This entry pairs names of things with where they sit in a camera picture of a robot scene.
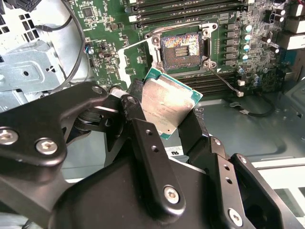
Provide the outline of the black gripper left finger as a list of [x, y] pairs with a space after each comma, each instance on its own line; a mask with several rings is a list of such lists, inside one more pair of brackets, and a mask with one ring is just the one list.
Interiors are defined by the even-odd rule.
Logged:
[[[93, 83], [82, 83], [0, 115], [0, 128], [17, 139], [0, 145], [0, 200], [16, 212], [30, 208], [47, 214], [66, 191], [58, 184], [67, 155], [67, 140], [79, 115], [102, 109], [102, 131], [114, 145], [133, 155], [148, 211], [156, 217], [179, 217], [186, 201], [154, 124], [146, 121], [140, 102], [131, 95], [110, 99]], [[118, 136], [123, 135], [119, 144]]]

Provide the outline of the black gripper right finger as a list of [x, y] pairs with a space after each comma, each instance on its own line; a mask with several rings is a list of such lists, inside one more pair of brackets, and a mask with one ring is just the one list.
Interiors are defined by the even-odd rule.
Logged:
[[178, 127], [189, 163], [205, 172], [207, 214], [214, 229], [297, 229], [299, 221], [247, 157], [228, 156], [199, 110]]

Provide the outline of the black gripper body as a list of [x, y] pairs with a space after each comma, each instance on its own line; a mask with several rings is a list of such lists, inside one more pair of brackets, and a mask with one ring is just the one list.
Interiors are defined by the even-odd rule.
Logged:
[[58, 200], [52, 229], [220, 229], [208, 176], [171, 162], [186, 199], [174, 223], [156, 219], [146, 206], [133, 155], [126, 156], [67, 189]]

